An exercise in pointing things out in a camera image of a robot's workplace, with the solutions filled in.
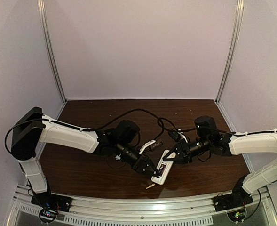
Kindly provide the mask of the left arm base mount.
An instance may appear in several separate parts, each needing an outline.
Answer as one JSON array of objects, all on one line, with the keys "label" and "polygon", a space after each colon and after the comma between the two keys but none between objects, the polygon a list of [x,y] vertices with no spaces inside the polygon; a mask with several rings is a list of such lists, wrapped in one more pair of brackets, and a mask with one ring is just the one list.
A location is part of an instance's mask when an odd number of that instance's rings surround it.
[{"label": "left arm base mount", "polygon": [[69,212],[72,198],[57,194],[34,194],[31,203],[41,207],[38,213],[44,224],[53,223],[61,216],[60,212]]}]

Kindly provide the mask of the white remote control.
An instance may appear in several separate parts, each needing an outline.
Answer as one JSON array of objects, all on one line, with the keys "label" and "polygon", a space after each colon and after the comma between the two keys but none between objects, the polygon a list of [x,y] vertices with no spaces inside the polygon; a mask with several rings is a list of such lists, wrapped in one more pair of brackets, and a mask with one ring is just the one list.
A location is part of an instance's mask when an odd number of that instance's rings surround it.
[{"label": "white remote control", "polygon": [[159,177],[151,177],[151,181],[158,185],[163,185],[166,181],[166,178],[170,172],[170,169],[173,165],[172,161],[165,161],[163,157],[165,157],[169,153],[169,150],[165,150],[160,158],[160,161],[157,165],[157,170],[159,172]]}]

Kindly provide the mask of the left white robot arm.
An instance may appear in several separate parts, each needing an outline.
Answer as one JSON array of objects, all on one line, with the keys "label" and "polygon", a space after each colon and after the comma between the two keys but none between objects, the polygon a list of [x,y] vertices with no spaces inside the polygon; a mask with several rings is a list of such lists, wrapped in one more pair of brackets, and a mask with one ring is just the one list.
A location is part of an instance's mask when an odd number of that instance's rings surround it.
[{"label": "left white robot arm", "polygon": [[8,131],[12,140],[7,151],[19,162],[34,194],[50,192],[35,152],[38,143],[62,145],[95,155],[114,153],[136,173],[159,177],[152,160],[130,146],[139,132],[134,122],[126,120],[107,131],[83,128],[55,120],[43,114],[41,108],[34,107]]}]

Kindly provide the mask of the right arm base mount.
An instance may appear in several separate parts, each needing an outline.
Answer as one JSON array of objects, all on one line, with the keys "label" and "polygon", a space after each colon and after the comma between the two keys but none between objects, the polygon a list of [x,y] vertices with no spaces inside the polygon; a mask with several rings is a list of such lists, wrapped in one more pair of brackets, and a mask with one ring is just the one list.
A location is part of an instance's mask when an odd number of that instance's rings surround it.
[{"label": "right arm base mount", "polygon": [[218,194],[212,200],[215,211],[225,210],[228,219],[236,224],[245,221],[247,218],[246,205],[253,203],[250,195],[243,196],[240,193]]}]

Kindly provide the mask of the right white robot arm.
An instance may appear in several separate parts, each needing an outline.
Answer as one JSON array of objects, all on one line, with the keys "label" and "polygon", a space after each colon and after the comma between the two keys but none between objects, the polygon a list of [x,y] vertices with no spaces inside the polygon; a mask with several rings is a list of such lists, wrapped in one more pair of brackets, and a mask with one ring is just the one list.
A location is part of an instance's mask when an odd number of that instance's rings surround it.
[{"label": "right white robot arm", "polygon": [[[179,132],[170,132],[169,135],[175,136],[177,143],[163,156],[163,161],[191,163],[193,157],[207,151],[226,157],[244,153],[277,154],[277,128],[258,132],[226,132],[217,129],[214,118],[210,116],[200,116],[194,123],[198,139],[188,143]],[[242,176],[230,194],[214,197],[215,209],[221,211],[252,203],[253,192],[276,181],[277,158],[256,172]]]}]

